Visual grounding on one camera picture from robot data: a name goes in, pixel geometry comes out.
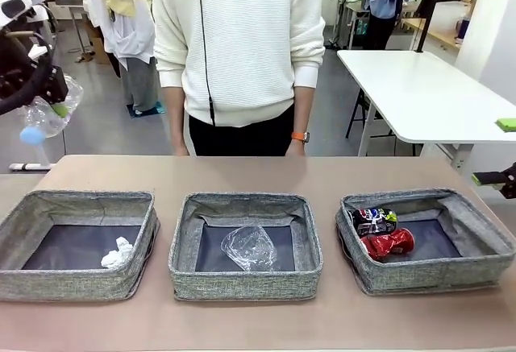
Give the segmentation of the wooden workbench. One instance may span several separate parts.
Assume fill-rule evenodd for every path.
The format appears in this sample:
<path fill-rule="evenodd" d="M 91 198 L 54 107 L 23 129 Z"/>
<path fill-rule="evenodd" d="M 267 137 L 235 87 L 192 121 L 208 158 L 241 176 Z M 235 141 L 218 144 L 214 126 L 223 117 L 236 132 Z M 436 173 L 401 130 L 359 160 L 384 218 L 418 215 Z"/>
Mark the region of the wooden workbench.
<path fill-rule="evenodd" d="M 425 20 L 416 18 L 402 19 L 403 27 L 414 30 L 414 36 L 420 38 L 422 36 Z M 461 44 L 457 42 L 455 34 L 452 31 L 431 30 L 427 32 L 427 38 L 440 42 L 442 45 L 455 50 L 460 50 Z"/>

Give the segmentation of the clear bottle with pink label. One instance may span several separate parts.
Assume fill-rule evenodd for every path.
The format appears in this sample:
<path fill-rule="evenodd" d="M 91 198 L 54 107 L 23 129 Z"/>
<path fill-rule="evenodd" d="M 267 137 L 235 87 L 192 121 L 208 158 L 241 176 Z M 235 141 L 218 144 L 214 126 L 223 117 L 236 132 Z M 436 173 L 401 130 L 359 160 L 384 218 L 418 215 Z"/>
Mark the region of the clear bottle with pink label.
<path fill-rule="evenodd" d="M 64 75 L 64 82 L 68 92 L 63 101 L 51 104 L 37 96 L 30 105 L 23 107 L 25 127 L 19 134 L 22 143 L 41 145 L 45 139 L 58 135 L 69 124 L 73 112 L 81 103 L 84 90 L 67 74 Z"/>

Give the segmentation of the person in yellow vest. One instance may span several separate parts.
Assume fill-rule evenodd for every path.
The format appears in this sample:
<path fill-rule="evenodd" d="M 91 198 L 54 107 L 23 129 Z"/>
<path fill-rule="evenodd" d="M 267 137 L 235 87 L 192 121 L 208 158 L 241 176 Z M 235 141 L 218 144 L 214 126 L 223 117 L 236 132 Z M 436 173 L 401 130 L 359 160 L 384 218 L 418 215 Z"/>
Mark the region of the person in yellow vest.
<path fill-rule="evenodd" d="M 127 104 L 139 112 L 158 102 L 155 26 L 149 0 L 86 0 L 104 50 L 119 63 Z"/>

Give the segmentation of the grey fabric basket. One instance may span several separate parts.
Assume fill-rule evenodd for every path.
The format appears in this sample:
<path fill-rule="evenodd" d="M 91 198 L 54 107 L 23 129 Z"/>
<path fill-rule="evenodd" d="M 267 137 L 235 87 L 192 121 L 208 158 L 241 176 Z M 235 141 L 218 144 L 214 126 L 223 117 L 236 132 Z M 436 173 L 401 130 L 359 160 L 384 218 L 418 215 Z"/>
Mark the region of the grey fabric basket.
<path fill-rule="evenodd" d="M 277 249 L 277 271 L 243 271 L 221 250 L 242 226 L 262 226 Z M 308 200 L 281 193 L 191 193 L 182 204 L 168 267 L 178 300 L 309 300 L 323 253 Z"/>
<path fill-rule="evenodd" d="M 129 299 L 159 228 L 151 193 L 32 191 L 0 222 L 0 301 Z M 133 245 L 131 255 L 104 268 L 118 237 Z"/>
<path fill-rule="evenodd" d="M 391 209 L 396 229 L 414 236 L 414 249 L 382 262 L 371 259 L 347 215 L 354 209 Z M 449 188 L 347 195 L 335 220 L 357 283 L 371 296 L 492 287 L 516 259 L 516 242 Z"/>

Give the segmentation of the white plastic container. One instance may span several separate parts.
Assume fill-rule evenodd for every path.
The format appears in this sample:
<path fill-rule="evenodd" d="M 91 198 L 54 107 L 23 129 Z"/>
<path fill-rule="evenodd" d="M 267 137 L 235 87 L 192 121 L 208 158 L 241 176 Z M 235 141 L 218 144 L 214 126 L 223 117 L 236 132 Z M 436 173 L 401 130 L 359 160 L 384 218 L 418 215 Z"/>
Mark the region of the white plastic container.
<path fill-rule="evenodd" d="M 432 31 L 452 31 L 456 24 L 468 13 L 470 5 L 466 2 L 438 2 L 430 22 Z"/>

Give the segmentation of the dark blue bottle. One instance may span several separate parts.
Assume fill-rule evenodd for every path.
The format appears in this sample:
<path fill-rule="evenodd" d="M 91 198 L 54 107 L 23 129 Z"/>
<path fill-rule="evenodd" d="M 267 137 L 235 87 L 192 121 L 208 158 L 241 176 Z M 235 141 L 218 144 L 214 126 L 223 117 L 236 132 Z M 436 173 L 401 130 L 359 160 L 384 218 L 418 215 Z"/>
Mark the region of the dark blue bottle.
<path fill-rule="evenodd" d="M 467 33 L 468 26 L 470 24 L 470 18 L 464 17 L 458 23 L 456 27 L 456 43 L 462 44 L 464 41 L 464 37 Z"/>

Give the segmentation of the person's right forearm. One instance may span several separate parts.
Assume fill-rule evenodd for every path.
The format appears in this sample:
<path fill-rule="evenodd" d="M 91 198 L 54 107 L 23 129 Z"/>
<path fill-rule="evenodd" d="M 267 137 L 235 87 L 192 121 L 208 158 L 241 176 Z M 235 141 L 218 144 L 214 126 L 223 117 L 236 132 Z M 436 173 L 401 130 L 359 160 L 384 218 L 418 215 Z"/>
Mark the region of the person's right forearm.
<path fill-rule="evenodd" d="M 172 148 L 179 144 L 186 145 L 184 139 L 185 92 L 181 87 L 166 87 L 162 90 L 169 118 Z"/>

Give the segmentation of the crushed red soda can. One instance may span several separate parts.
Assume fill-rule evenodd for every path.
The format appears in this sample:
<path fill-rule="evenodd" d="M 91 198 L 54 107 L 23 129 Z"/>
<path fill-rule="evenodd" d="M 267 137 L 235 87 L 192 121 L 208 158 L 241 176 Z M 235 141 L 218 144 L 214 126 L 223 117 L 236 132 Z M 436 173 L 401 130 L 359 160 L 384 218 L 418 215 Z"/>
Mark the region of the crushed red soda can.
<path fill-rule="evenodd" d="M 391 234 L 365 236 L 361 242 L 368 256 L 380 262 L 390 255 L 406 255 L 415 246 L 414 236 L 405 228 L 396 229 Z"/>

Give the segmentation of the crushed clear plastic bottle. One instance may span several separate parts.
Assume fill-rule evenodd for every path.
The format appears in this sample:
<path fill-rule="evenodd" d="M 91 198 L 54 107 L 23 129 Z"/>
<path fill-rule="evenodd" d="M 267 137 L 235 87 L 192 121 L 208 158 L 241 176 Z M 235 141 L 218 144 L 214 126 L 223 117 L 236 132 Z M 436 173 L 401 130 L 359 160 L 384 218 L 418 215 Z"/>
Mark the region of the crushed clear plastic bottle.
<path fill-rule="evenodd" d="M 221 250 L 243 271 L 277 271 L 277 249 L 264 227 L 242 226 L 221 241 Z"/>

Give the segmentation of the large white table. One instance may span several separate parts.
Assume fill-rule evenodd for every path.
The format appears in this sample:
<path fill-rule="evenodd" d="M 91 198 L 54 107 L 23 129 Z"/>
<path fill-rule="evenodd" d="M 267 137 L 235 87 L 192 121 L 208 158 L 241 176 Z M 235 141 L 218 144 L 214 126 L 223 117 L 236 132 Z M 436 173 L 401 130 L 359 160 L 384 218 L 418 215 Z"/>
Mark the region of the large white table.
<path fill-rule="evenodd" d="M 429 52 L 341 50 L 337 56 L 370 101 L 360 156 L 368 152 L 376 114 L 401 141 L 439 146 L 457 171 L 478 144 L 516 144 L 516 132 L 495 123 L 516 116 L 516 106 Z"/>

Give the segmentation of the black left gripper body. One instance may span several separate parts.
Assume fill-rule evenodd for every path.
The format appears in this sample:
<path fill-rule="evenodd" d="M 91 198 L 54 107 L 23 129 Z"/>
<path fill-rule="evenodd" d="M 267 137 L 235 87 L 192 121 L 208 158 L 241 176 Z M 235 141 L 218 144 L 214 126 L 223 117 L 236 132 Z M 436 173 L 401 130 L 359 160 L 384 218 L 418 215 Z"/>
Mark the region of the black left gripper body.
<path fill-rule="evenodd" d="M 12 97 L 26 85 L 31 94 L 39 95 L 42 91 L 41 84 L 32 77 L 40 71 L 40 64 L 34 61 L 29 64 L 0 61 L 0 101 Z"/>

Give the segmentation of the person's left hand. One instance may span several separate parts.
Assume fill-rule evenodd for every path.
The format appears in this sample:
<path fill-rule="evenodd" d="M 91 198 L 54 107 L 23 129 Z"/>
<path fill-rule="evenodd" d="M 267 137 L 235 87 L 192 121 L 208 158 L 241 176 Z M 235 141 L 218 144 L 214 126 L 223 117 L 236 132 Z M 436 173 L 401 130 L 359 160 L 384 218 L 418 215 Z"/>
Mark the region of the person's left hand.
<path fill-rule="evenodd" d="M 300 140 L 292 139 L 285 155 L 286 156 L 299 156 L 299 157 L 305 156 L 306 155 L 305 144 Z"/>

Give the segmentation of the crushed dark blue soda can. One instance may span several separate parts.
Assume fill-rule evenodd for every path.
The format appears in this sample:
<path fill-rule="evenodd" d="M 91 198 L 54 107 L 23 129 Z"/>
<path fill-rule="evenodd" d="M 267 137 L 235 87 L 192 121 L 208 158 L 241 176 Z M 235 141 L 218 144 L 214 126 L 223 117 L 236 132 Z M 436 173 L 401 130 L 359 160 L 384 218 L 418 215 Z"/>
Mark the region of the crushed dark blue soda can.
<path fill-rule="evenodd" d="M 359 237 L 391 234 L 397 228 L 397 215 L 391 209 L 354 209 L 347 215 Z"/>

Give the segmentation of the brown cardboard box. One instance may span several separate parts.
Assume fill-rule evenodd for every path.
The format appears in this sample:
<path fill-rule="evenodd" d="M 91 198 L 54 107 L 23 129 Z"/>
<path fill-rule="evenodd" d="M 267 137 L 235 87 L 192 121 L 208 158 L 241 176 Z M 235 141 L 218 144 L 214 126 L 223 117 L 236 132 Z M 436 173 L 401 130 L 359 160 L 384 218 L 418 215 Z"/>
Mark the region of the brown cardboard box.
<path fill-rule="evenodd" d="M 83 18 L 86 33 L 89 37 L 89 42 L 93 47 L 94 58 L 98 64 L 110 64 L 108 55 L 104 50 L 102 32 L 99 27 L 94 27 L 88 18 Z"/>

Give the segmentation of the white paper ball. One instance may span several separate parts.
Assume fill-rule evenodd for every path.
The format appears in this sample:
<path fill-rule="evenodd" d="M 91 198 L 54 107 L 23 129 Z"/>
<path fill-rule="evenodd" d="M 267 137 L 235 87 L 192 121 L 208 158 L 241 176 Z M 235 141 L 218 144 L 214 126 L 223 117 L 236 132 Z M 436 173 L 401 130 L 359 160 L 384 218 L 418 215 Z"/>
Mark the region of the white paper ball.
<path fill-rule="evenodd" d="M 116 239 L 117 249 L 109 251 L 103 256 L 101 266 L 107 269 L 112 269 L 121 266 L 129 259 L 133 250 L 133 245 L 124 237 Z"/>

